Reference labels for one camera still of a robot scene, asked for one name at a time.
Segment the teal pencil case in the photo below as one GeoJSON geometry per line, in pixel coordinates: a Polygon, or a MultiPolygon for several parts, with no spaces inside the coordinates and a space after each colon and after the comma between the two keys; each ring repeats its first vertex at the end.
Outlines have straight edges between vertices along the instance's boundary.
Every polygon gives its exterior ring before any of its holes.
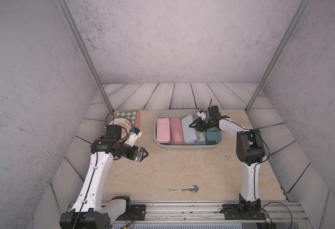
{"type": "Polygon", "coordinates": [[[206,144],[207,145],[215,145],[218,141],[218,135],[216,131],[207,131],[206,135],[206,144]]]}

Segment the clear case with label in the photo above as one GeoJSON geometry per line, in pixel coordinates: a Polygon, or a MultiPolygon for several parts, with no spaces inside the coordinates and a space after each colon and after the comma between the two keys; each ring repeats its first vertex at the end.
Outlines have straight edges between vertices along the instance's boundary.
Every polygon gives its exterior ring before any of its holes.
{"type": "Polygon", "coordinates": [[[194,145],[205,145],[206,144],[206,134],[205,132],[197,131],[197,138],[195,140],[194,145]]]}

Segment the light blue pencil case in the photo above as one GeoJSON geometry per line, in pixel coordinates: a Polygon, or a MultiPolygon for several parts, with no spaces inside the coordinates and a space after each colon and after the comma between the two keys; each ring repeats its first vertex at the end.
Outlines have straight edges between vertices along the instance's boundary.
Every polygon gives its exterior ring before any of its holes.
{"type": "Polygon", "coordinates": [[[194,122],[192,115],[188,115],[181,120],[183,137],[185,144],[192,145],[197,139],[196,130],[190,125],[194,122]]]}

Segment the light pink ridged pencil case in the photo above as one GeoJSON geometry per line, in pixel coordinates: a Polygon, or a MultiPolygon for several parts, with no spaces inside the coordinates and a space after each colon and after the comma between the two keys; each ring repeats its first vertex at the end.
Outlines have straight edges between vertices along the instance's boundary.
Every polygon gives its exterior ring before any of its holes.
{"type": "Polygon", "coordinates": [[[156,125],[156,140],[160,144],[170,142],[170,120],[169,118],[158,118],[156,125]]]}

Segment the rose pink pencil case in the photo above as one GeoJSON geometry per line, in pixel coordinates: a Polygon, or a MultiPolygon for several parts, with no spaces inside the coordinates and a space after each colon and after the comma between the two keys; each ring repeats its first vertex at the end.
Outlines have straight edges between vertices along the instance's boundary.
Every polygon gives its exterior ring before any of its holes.
{"type": "Polygon", "coordinates": [[[170,143],[176,146],[184,144],[182,123],[178,117],[172,117],[170,119],[170,143]]]}

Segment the grey plastic storage box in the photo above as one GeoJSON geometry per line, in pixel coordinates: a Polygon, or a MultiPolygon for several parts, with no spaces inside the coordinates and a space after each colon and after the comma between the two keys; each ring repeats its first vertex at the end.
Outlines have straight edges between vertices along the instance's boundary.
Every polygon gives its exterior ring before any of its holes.
{"type": "Polygon", "coordinates": [[[215,145],[180,145],[180,146],[175,146],[175,145],[163,145],[160,144],[157,141],[156,135],[157,135],[157,119],[158,118],[171,118],[171,117],[179,117],[179,118],[183,118],[184,116],[187,115],[192,115],[194,118],[198,118],[197,115],[198,110],[197,109],[175,109],[175,110],[163,110],[161,112],[159,112],[156,116],[155,119],[155,124],[154,124],[154,141],[156,142],[156,144],[164,149],[164,150],[180,150],[180,151],[184,151],[184,150],[213,150],[214,148],[222,145],[224,137],[223,137],[223,133],[222,132],[217,132],[218,135],[218,140],[216,142],[215,145]]]}

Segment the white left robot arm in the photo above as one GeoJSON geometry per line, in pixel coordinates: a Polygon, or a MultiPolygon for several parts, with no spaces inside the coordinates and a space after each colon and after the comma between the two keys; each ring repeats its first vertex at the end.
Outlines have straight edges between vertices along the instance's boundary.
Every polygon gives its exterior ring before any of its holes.
{"type": "Polygon", "coordinates": [[[129,196],[114,197],[102,207],[102,195],[115,159],[141,162],[148,156],[143,147],[135,146],[141,136],[136,127],[127,133],[126,139],[122,138],[121,126],[105,127],[105,133],[91,144],[90,165],[80,194],[71,211],[61,215],[62,229],[110,229],[120,216],[136,219],[129,196]]]}

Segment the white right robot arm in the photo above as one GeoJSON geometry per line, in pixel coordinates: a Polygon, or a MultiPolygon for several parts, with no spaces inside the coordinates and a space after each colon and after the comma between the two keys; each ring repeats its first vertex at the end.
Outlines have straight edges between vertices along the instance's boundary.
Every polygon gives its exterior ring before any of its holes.
{"type": "Polygon", "coordinates": [[[236,155],[243,165],[243,184],[236,209],[244,219],[256,218],[261,214],[259,195],[259,170],[266,156],[266,144],[258,129],[248,129],[221,115],[218,106],[197,112],[198,118],[189,124],[199,132],[224,131],[236,138],[236,155]]]}

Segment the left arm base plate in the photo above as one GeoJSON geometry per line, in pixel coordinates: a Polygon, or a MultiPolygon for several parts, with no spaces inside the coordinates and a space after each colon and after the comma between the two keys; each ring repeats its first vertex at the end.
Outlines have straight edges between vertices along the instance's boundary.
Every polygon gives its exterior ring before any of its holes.
{"type": "Polygon", "coordinates": [[[132,204],[127,206],[124,214],[118,217],[117,221],[144,221],[146,215],[146,205],[132,204]]]}

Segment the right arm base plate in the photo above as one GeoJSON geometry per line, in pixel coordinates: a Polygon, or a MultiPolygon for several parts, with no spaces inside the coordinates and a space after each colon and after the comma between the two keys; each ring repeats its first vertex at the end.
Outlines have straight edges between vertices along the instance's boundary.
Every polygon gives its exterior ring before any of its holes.
{"type": "Polygon", "coordinates": [[[224,214],[225,220],[266,220],[259,208],[239,204],[223,204],[220,213],[224,214]]]}

